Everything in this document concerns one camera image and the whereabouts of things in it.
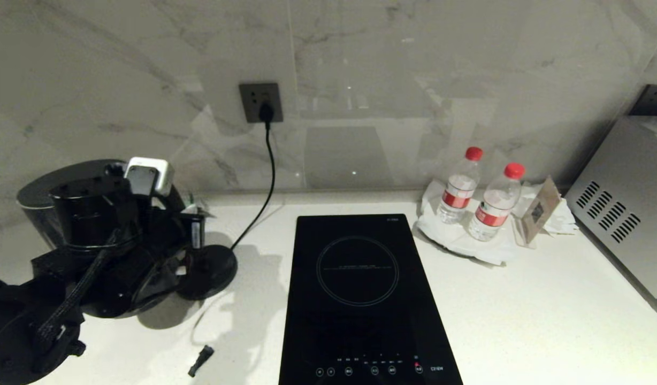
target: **marble backsplash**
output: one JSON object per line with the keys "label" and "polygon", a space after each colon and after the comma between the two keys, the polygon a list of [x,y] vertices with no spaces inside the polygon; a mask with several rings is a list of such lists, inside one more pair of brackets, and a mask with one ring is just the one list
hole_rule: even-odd
{"label": "marble backsplash", "polygon": [[568,185],[657,83],[657,0],[0,0],[0,225],[25,183],[94,158],[267,189],[241,81],[280,85],[280,190],[420,188],[469,145],[484,181],[521,161]]}

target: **wall outlet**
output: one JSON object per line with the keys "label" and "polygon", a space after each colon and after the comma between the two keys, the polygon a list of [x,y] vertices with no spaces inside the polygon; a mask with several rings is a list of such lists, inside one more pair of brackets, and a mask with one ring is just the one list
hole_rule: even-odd
{"label": "wall outlet", "polygon": [[281,97],[278,83],[248,83],[238,85],[243,102],[246,120],[250,124],[262,122],[259,119],[259,108],[262,103],[270,103],[274,108],[272,122],[283,122],[284,112],[281,109]]}
{"label": "wall outlet", "polygon": [[645,87],[629,115],[657,117],[657,85],[648,84]]}

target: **black power cord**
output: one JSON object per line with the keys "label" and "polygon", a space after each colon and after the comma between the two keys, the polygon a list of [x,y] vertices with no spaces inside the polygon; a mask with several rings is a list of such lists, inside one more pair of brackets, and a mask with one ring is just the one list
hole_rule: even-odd
{"label": "black power cord", "polygon": [[74,290],[72,290],[64,302],[55,309],[55,312],[53,312],[50,317],[38,327],[38,330],[36,330],[36,343],[38,346],[43,347],[43,351],[47,351],[50,348],[53,338],[59,334],[59,329],[61,327],[60,320],[63,319],[71,309],[79,305],[81,297],[86,294],[92,283],[95,282],[103,268],[108,264],[113,252],[113,247],[110,245],[116,244],[122,233],[123,231],[121,231],[121,229],[115,229],[112,234],[110,234],[108,241],[105,243],[106,248],[98,253],[98,256],[93,260],[93,263],[86,270],[76,287],[74,287]]}
{"label": "black power cord", "polygon": [[233,243],[233,246],[231,246],[231,250],[235,249],[238,243],[240,243],[241,239],[243,239],[243,237],[248,234],[252,226],[255,224],[255,222],[257,222],[257,219],[259,219],[259,217],[264,212],[265,208],[267,208],[269,200],[272,199],[272,194],[274,193],[274,185],[277,182],[277,167],[274,163],[274,153],[272,152],[272,146],[269,142],[269,132],[272,130],[272,119],[274,119],[274,108],[272,108],[269,103],[263,103],[262,107],[259,108],[259,119],[264,122],[264,128],[267,130],[267,150],[269,151],[269,160],[272,163],[272,186],[269,188],[269,195],[267,195],[267,200],[262,205],[262,210],[260,210],[255,219],[250,222],[248,228],[243,231],[243,234],[241,234],[241,236],[236,239],[236,241]]}

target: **stainless steel microwave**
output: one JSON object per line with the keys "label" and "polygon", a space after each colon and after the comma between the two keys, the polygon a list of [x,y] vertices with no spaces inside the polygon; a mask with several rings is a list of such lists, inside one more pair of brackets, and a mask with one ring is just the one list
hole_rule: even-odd
{"label": "stainless steel microwave", "polygon": [[566,194],[571,212],[657,311],[657,117],[623,117]]}

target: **induction cooktop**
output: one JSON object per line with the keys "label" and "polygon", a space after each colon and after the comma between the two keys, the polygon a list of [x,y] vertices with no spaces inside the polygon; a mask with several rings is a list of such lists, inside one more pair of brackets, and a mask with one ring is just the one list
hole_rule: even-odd
{"label": "induction cooktop", "polygon": [[403,214],[298,217],[279,385],[461,385]]}

